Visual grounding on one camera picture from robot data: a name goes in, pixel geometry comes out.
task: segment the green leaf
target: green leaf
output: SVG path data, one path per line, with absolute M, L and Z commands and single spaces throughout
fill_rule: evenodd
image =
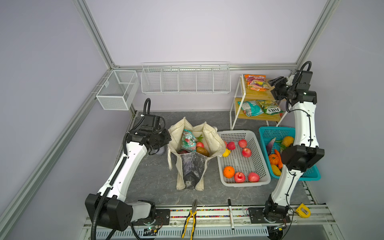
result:
M 201 134 L 200 137 L 197 137 L 197 138 L 196 138 L 196 139 L 197 139 L 196 142 L 201 142 L 201 141 L 203 140 L 203 138 L 204 138 L 204 137 L 203 137 L 203 134 Z

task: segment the yellow pliers handle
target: yellow pliers handle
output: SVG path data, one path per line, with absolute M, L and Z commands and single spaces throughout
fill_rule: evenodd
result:
M 188 217 L 184 223 L 183 235 L 181 235 L 182 238 L 184 238 L 184 236 L 185 236 L 185 232 L 187 231 L 187 225 L 188 225 L 189 219 L 192 217 L 193 218 L 193 227 L 192 227 L 190 240 L 193 239 L 193 235 L 195 233 L 195 227 L 196 227 L 196 213 L 197 213 L 197 211 L 195 211 L 195 212 L 192 212 L 192 210 L 189 211 L 189 215 L 188 215 Z

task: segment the white tote bag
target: white tote bag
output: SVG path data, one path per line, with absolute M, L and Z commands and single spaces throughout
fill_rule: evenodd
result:
M 183 130 L 189 130 L 193 133 L 195 137 L 199 137 L 202 135 L 204 138 L 202 140 L 204 144 L 204 148 L 208 150 L 209 157 L 203 156 L 205 159 L 204 164 L 204 172 L 201 176 L 200 181 L 196 184 L 195 189 L 202 191 L 204 190 L 204 173 L 207 169 L 208 161 L 211 158 L 221 156 L 225 152 L 225 143 L 220 138 L 220 136 L 217 134 L 217 128 L 211 127 L 207 124 L 207 122 L 204 122 L 203 124 L 197 125 L 192 127 L 192 125 L 185 119 L 185 117 L 177 122 L 175 125 L 172 125 L 168 131 L 172 138 L 172 140 L 168 144 L 168 165 L 169 169 L 172 169 L 172 163 L 170 158 L 170 153 L 176 155 L 177 161 L 176 161 L 176 168 L 177 168 L 177 184 L 176 189 L 181 190 L 185 188 L 185 183 L 183 179 L 183 166 L 182 166 L 182 159 L 180 154 L 177 152 L 181 149 L 181 138 Z

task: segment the snack bag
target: snack bag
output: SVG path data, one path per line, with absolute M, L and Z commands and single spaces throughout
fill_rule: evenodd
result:
M 196 138 L 190 131 L 184 129 L 181 135 L 181 149 L 196 152 Z
M 265 81 L 265 75 L 244 75 L 247 81 L 247 88 L 254 91 L 266 91 L 269 89 Z
M 241 109 L 247 117 L 254 117 L 263 113 L 256 101 L 246 101 L 241 105 Z
M 265 114 L 275 115 L 275 114 L 284 112 L 283 110 L 280 109 L 279 105 L 277 105 L 275 101 L 257 100 L 257 102 L 260 104 Z

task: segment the white wire shelf basket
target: white wire shelf basket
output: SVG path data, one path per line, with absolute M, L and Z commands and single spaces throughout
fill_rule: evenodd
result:
M 129 110 L 139 85 L 136 71 L 112 70 L 96 97 L 105 110 Z
M 143 63 L 141 90 L 145 94 L 230 93 L 229 63 L 155 65 Z

